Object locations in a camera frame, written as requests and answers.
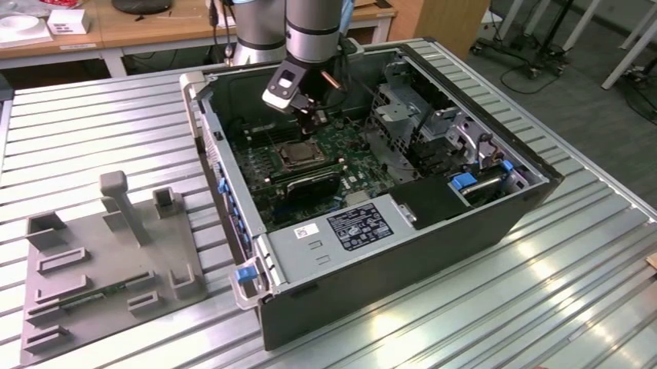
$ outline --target motherboard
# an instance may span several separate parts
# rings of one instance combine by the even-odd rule
[[[331,119],[311,137],[240,131],[234,159],[269,231],[367,201],[395,185],[360,121]]]

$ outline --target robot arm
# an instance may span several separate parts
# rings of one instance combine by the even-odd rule
[[[287,57],[268,82],[263,100],[272,108],[296,115],[304,133],[321,124],[317,112],[325,108],[321,100],[327,92],[335,88],[345,93],[332,71],[344,70],[337,44],[351,11],[352,0],[285,2]]]

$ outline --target table leg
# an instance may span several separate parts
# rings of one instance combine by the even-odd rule
[[[634,27],[632,33],[630,33],[627,38],[624,39],[623,44],[619,46],[620,49],[627,50],[627,48],[628,48],[630,44],[634,42],[634,39],[636,38],[638,34],[643,31],[643,28],[646,27],[647,23],[650,23],[650,20],[652,19],[655,12],[657,12],[657,2],[651,6],[646,15],[643,15],[643,18],[638,22],[636,27]]]
[[[640,36],[640,38],[638,39],[638,42],[634,45],[632,49],[624,55],[623,60],[620,61],[614,71],[606,78],[604,83],[602,83],[602,88],[604,90],[610,89],[610,87],[614,85],[619,76],[624,73],[627,67],[634,62],[634,59],[636,58],[638,54],[640,54],[643,48],[646,48],[647,42],[650,42],[655,34],[657,34],[657,20],[652,21],[652,24],[647,28],[647,31],[643,33],[643,36]]]
[[[591,21],[592,15],[595,14],[596,6],[599,5],[600,0],[592,0],[590,5],[587,6],[586,12],[574,27],[572,33],[567,37],[566,43],[563,44],[563,51],[568,52],[572,48],[572,45],[576,42],[576,39],[582,35],[583,29],[586,28],[588,22]]]
[[[550,5],[551,0],[540,0],[540,3],[538,4],[538,8],[535,9],[534,15],[531,16],[530,24],[526,25],[526,28],[522,30],[524,35],[531,35],[535,30],[535,26],[538,25],[538,22],[540,18],[543,17],[543,13],[547,10],[547,5]]]
[[[391,18],[381,18],[376,22],[376,27],[373,28],[373,35],[371,36],[371,43],[377,44],[388,40],[389,24],[392,23]]]
[[[122,65],[122,51],[120,48],[106,48],[100,51],[100,57],[112,78],[126,77],[125,65]]]
[[[508,9],[508,13],[506,14],[506,18],[502,22],[502,27],[499,27],[499,38],[506,37],[506,33],[511,28],[512,20],[515,19],[516,11],[520,9],[520,5],[524,0],[512,0],[511,8]]]

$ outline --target label sticker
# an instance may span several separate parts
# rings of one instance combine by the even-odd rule
[[[77,44],[60,46],[60,50],[78,50],[80,48],[94,48],[94,44]]]
[[[393,234],[373,204],[363,205],[327,220],[347,251],[353,251]]]
[[[311,223],[308,225],[304,225],[303,227],[297,227],[295,229],[296,239],[300,239],[303,237],[307,237],[311,234],[315,234],[317,232],[319,232],[319,228],[317,228],[317,225],[313,224],[313,223]]]

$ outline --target wooden table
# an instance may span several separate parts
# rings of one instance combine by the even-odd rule
[[[0,48],[0,69],[102,58],[104,44],[94,2],[86,2],[81,8],[90,18],[89,32],[85,35],[52,35],[52,42]]]
[[[110,0],[89,0],[84,9],[92,19],[88,35],[53,36],[53,42],[0,50],[0,69],[101,58],[112,77],[122,77],[126,75],[121,60],[125,55],[214,43],[204,0],[174,0],[170,12],[146,15],[137,22],[136,15],[121,13],[112,7]],[[384,42],[395,14],[393,8],[359,7],[353,11],[349,28],[373,28],[372,42]],[[217,28],[216,41],[220,44],[228,42],[222,28]],[[73,49],[61,49],[60,42]]]

